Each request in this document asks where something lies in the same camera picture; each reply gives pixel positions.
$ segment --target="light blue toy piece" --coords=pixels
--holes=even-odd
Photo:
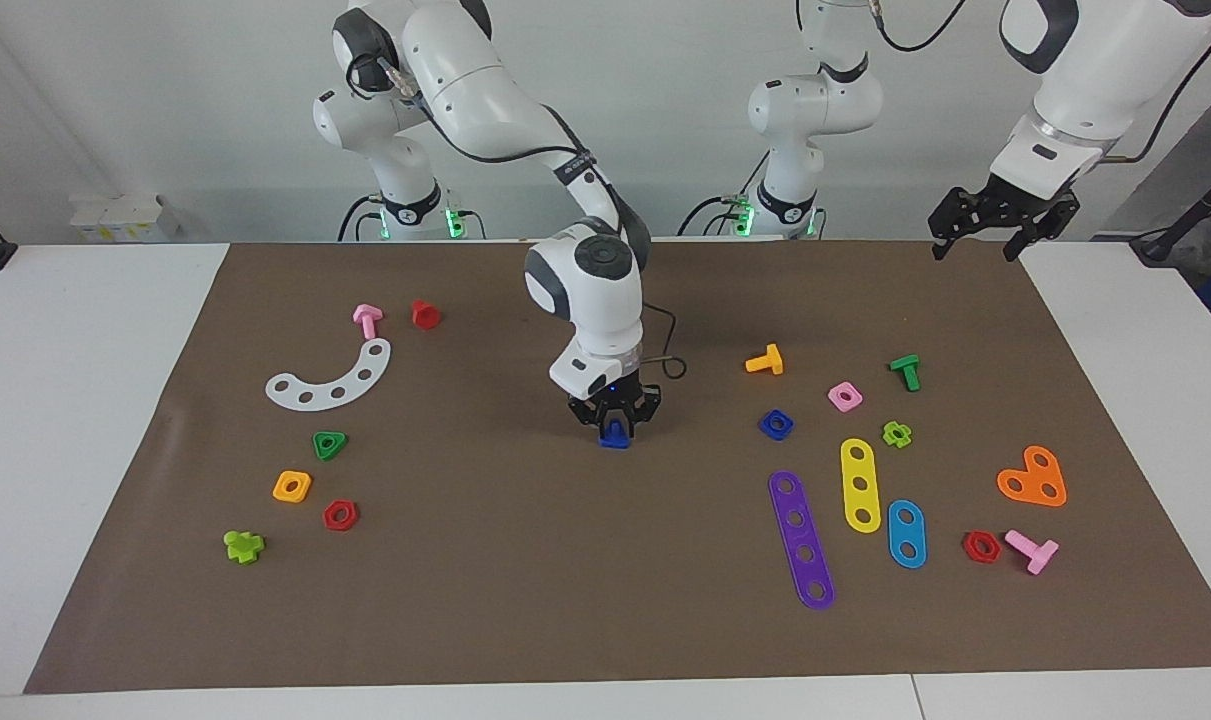
[[[929,546],[925,543],[925,514],[916,502],[896,500],[889,503],[889,555],[899,565],[917,570],[925,565],[929,558]],[[911,515],[903,520],[902,515]],[[905,551],[911,549],[911,555]]]

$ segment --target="pink bolt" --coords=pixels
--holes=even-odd
[[[377,336],[373,332],[373,324],[377,319],[381,319],[381,310],[373,305],[357,305],[352,313],[352,323],[358,323],[361,326],[361,332],[365,334],[366,340],[373,340]]]
[[[1009,530],[1006,532],[1006,542],[1012,545],[1012,547],[1021,553],[1027,555],[1027,571],[1033,575],[1039,575],[1041,570],[1048,565],[1050,557],[1058,552],[1058,543],[1054,541],[1045,541],[1045,545],[1037,545],[1031,542],[1025,534],[1018,532],[1018,530]]]

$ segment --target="pink t-shaped piece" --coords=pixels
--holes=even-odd
[[[853,387],[853,384],[838,384],[837,387],[830,388],[828,401],[832,401],[832,405],[836,405],[837,410],[848,413],[862,404],[862,393]]]
[[[352,313],[352,323],[361,326],[361,332],[365,334],[366,340],[373,340],[377,336],[377,333],[373,332],[373,324],[377,319],[381,319],[381,310],[373,305],[357,305],[357,309]]]
[[[1045,541],[1045,545],[1037,545],[1031,542],[1025,534],[1018,532],[1018,530],[1009,530],[1006,532],[1006,542],[1010,543],[1017,552],[1025,553],[1027,555],[1027,571],[1033,575],[1039,575],[1041,570],[1048,565],[1050,557],[1058,552],[1058,543],[1054,541]]]

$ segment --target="green t-shaped piece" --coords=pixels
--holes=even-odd
[[[907,392],[919,391],[922,381],[916,376],[916,365],[922,363],[920,356],[903,355],[889,364],[889,369],[903,374],[903,382],[907,384]]]

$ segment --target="red nut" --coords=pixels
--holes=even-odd
[[[350,500],[335,500],[325,509],[325,526],[338,532],[352,529],[358,518],[357,503]]]
[[[986,530],[966,532],[964,545],[970,560],[982,561],[985,565],[991,565],[1001,557],[1001,543],[997,542],[997,537]]]
[[[426,300],[415,300],[411,304],[409,317],[419,329],[425,329],[425,332],[430,332],[441,323],[441,311]]]

